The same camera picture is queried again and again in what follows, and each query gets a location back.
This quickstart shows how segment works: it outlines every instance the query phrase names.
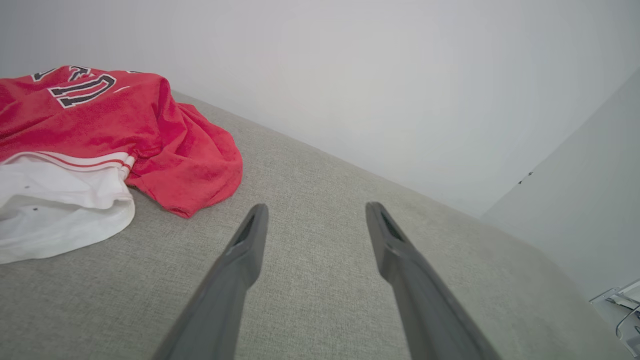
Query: white cloth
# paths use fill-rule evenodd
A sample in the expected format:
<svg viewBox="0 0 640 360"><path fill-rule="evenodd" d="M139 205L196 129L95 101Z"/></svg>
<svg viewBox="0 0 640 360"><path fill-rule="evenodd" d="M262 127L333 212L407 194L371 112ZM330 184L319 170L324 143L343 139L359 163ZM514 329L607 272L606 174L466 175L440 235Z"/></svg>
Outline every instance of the white cloth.
<svg viewBox="0 0 640 360"><path fill-rule="evenodd" d="M21 152L0 163L0 264L48 258L105 240L135 214L124 184L133 158Z"/></svg>

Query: black and white lettering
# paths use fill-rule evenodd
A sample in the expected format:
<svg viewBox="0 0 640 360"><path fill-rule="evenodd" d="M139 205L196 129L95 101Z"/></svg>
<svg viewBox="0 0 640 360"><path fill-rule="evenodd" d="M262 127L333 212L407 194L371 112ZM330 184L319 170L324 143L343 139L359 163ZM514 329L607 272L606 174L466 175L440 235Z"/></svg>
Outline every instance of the black and white lettering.
<svg viewBox="0 0 640 360"><path fill-rule="evenodd" d="M50 73L54 72L55 70L58 70L59 68L55 67L51 70L47 70L47 71L43 71L43 72L36 72L35 74L31 75L31 79L33 79L33 81L40 81L42 80L42 78L44 78L46 75L49 75Z"/></svg>
<svg viewBox="0 0 640 360"><path fill-rule="evenodd" d="M107 74L100 75L98 78L91 78L91 80L85 81L84 83L65 86L65 87L54 87L49 88L49 92L53 97L57 98L58 102L62 105L63 108L71 108L73 106L84 104L85 102L89 102L96 97L104 94L107 90L109 90L113 85L115 85L116 79ZM80 90L87 90L94 88L95 90L89 94L83 94L78 96L65 96L70 92L76 92Z"/></svg>
<svg viewBox="0 0 640 360"><path fill-rule="evenodd" d="M82 74L89 74L91 69L88 67L82 67L82 66L70 66L69 71L73 71L73 73L69 77L69 81L73 81L80 78Z"/></svg>

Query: white wall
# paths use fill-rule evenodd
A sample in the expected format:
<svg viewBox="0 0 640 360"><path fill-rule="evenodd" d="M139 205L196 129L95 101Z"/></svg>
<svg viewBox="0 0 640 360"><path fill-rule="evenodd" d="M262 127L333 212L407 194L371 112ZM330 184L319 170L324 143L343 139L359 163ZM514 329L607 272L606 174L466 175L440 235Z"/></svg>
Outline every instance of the white wall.
<svg viewBox="0 0 640 360"><path fill-rule="evenodd" d="M478 216L640 65L638 0L4 0L0 76L173 87Z"/></svg>
<svg viewBox="0 0 640 360"><path fill-rule="evenodd" d="M640 70L484 215L531 243L586 300L640 277Z"/></svg>

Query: sports jersey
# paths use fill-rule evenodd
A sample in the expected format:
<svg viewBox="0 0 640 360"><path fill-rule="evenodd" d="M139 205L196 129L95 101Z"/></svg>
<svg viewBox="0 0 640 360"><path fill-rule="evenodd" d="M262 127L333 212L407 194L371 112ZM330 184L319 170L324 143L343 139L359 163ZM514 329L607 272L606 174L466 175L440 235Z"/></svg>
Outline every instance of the sports jersey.
<svg viewBox="0 0 640 360"><path fill-rule="evenodd" d="M0 79L0 263L122 230L134 213L125 185L189 218L231 196L241 178L231 135L175 102L159 75L63 66ZM78 222L114 218L100 234ZM38 253L53 235L64 251ZM22 251L25 243L36 245Z"/></svg>

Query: gray couch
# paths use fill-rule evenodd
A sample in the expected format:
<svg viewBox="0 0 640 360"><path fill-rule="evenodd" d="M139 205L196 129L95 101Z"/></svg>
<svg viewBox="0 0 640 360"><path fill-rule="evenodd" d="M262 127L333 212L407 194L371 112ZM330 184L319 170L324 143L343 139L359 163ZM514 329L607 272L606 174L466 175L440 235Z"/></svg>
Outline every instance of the gray couch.
<svg viewBox="0 0 640 360"><path fill-rule="evenodd" d="M365 224L370 200L387 207L505 360L628 357L537 250L313 147L175 98L233 134L244 158L236 194L185 220L134 190L136 217L116 236L1 265L0 358L149 358L246 212L264 202L264 263L236 358L407 359Z"/></svg>

